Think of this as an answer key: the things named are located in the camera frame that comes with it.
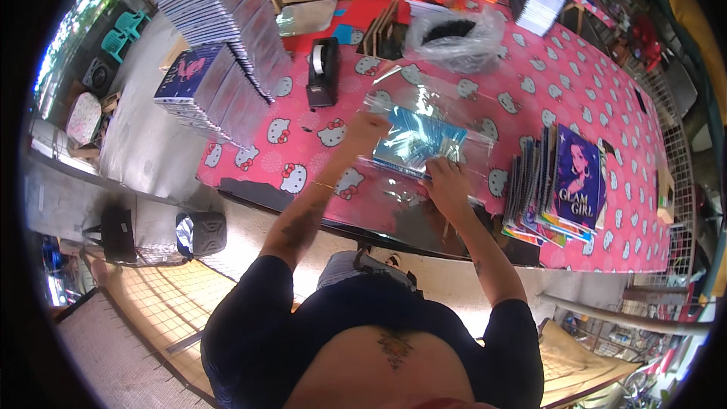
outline gold bracelet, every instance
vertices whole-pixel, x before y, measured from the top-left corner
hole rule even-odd
[[[317,180],[314,180],[314,184],[321,185],[321,186],[325,186],[326,188],[330,188],[331,190],[336,191],[336,189],[333,186],[330,186],[328,184],[324,184],[323,182],[319,182]]]

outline hand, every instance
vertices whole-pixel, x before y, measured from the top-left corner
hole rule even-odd
[[[379,138],[386,136],[389,130],[391,124],[381,114],[359,111],[348,121],[340,151],[351,158],[359,155],[370,157]]]
[[[473,214],[467,203],[467,196],[472,191],[467,179],[467,167],[464,163],[440,157],[429,159],[427,169],[432,180],[421,180],[421,185],[427,189],[442,215],[457,227],[460,220]]]

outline black shirt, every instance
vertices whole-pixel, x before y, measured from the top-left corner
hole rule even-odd
[[[359,325],[424,331],[457,352],[475,400],[500,409],[539,407],[543,368],[530,308],[493,308],[481,347],[450,308],[422,299],[386,275],[323,287],[295,313],[293,274],[260,256],[214,310],[202,336],[202,364],[223,407],[282,407],[318,351]]]

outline tape roll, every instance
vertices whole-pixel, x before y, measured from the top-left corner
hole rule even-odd
[[[314,63],[314,71],[316,75],[322,75],[323,74],[323,45],[316,45],[314,47],[314,53],[313,56],[310,58]]]

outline concrete floor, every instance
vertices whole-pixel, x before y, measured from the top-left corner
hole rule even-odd
[[[237,279],[257,256],[275,216],[223,200],[195,179],[206,140],[177,124],[152,100],[163,77],[159,64],[176,38],[177,31],[168,19],[157,14],[139,41],[129,48],[112,86],[112,91],[122,91],[122,98],[101,152],[100,173],[133,189],[178,203],[199,201],[201,197],[210,210],[224,211],[228,221],[227,248],[204,261]],[[174,214],[174,208],[140,208],[134,226],[137,242],[173,242],[174,231],[167,224],[173,223]],[[311,295],[329,256],[347,249],[356,249],[356,244],[319,232],[295,271],[296,296]],[[371,254],[385,260],[390,252],[375,249]],[[427,298],[451,307],[473,336],[482,336],[491,307],[471,263],[404,253],[399,256],[401,269],[417,276]],[[536,323],[552,317],[555,311],[552,304],[537,297],[543,291],[594,306],[609,306],[618,303],[628,281],[628,275],[564,270],[518,268],[518,274]]]

